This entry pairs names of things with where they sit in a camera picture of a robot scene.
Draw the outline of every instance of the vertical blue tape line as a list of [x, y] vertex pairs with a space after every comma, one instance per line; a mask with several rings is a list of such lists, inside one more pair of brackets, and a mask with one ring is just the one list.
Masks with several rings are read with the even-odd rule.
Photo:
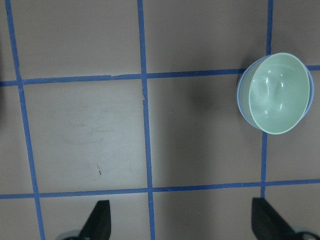
[[266, 180], [267, 180], [267, 147], [268, 134], [262, 132], [262, 149], [261, 149], [261, 198], [266, 196]]
[[267, 15], [267, 28], [266, 28], [266, 51], [265, 51], [266, 55], [271, 54], [273, 11], [274, 11], [274, 0], [268, 0], [268, 15]]
[[12, 50], [12, 56], [13, 56], [13, 62], [14, 62], [15, 75], [16, 75], [17, 86], [18, 86], [18, 91], [19, 91], [20, 107], [21, 107], [21, 113], [22, 113], [22, 122], [23, 122], [23, 128], [24, 128], [24, 135], [25, 135], [25, 141], [26, 141], [28, 160], [29, 160], [30, 175], [31, 175], [32, 188], [33, 188], [35, 210], [36, 210], [38, 227], [39, 227], [39, 234], [40, 234], [40, 239], [45, 240], [46, 239], [45, 238], [45, 230], [44, 230], [44, 224], [43, 224], [42, 213], [41, 213], [40, 197], [39, 197], [38, 184], [37, 184], [37, 178], [36, 178], [34, 156], [33, 156], [33, 152], [32, 152], [32, 144], [31, 144], [30, 131], [29, 131], [25, 92], [24, 92], [24, 87], [22, 84], [21, 75], [20, 75], [20, 66], [19, 66], [16, 36], [15, 36], [15, 27], [14, 27], [14, 20], [13, 20], [13, 14], [12, 14], [10, 0], [5, 0], [5, 8], [6, 8], [6, 13], [7, 13], [8, 29], [9, 29], [9, 35], [10, 35], [10, 42], [11, 42], [11, 50]]
[[149, 207], [150, 239], [151, 240], [155, 240], [156, 239], [156, 230], [155, 230], [154, 196], [153, 196], [152, 168], [151, 168], [149, 105], [148, 105], [148, 82], [147, 82], [147, 60], [146, 60], [146, 40], [145, 40], [145, 21], [144, 21], [143, 0], [137, 0], [137, 8], [138, 8], [138, 22], [139, 22], [142, 94], [144, 96], [144, 100], [143, 100], [143, 120], [144, 120], [146, 174], [147, 174], [147, 186], [148, 186], [148, 207]]

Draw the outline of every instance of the bowl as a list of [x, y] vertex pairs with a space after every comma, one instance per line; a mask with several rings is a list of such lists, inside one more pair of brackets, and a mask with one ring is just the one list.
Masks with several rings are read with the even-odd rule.
[[308, 112], [313, 80], [306, 66], [289, 53], [260, 58], [241, 76], [237, 102], [244, 119], [269, 134], [291, 130]]

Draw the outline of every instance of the metal screw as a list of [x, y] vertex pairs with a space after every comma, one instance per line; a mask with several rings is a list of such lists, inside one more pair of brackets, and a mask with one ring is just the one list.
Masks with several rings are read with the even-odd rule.
[[302, 235], [303, 240], [317, 240], [314, 236], [312, 236], [311, 234], [308, 233], [304, 233]]

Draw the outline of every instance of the gray surface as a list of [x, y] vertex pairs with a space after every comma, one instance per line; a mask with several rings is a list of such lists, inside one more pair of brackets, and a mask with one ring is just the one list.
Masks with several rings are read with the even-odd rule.
[[319, 65], [319, 12], [318, 0], [275, 0], [272, 53], [291, 53], [306, 65]]
[[153, 186], [260, 181], [262, 132], [238, 110], [238, 78], [148, 80]]
[[266, 199], [295, 231], [320, 236], [319, 184], [268, 187]]
[[16, 80], [5, 1], [0, 1], [0, 81]]
[[32, 193], [16, 86], [0, 87], [0, 194]]
[[265, 0], [145, 0], [149, 73], [247, 68], [266, 54]]
[[62, 240], [79, 234], [99, 200], [110, 200], [110, 240], [150, 239], [146, 193], [42, 198], [45, 239]]
[[0, 199], [0, 206], [1, 239], [40, 240], [34, 199]]
[[320, 176], [320, 72], [311, 74], [315, 90], [310, 111], [292, 130], [268, 137], [268, 181], [318, 179]]
[[147, 186], [140, 80], [25, 86], [40, 192]]
[[23, 78], [140, 73], [137, 2], [15, 0]]
[[230, 188], [154, 194], [155, 234], [159, 240], [255, 240], [251, 200], [260, 189]]

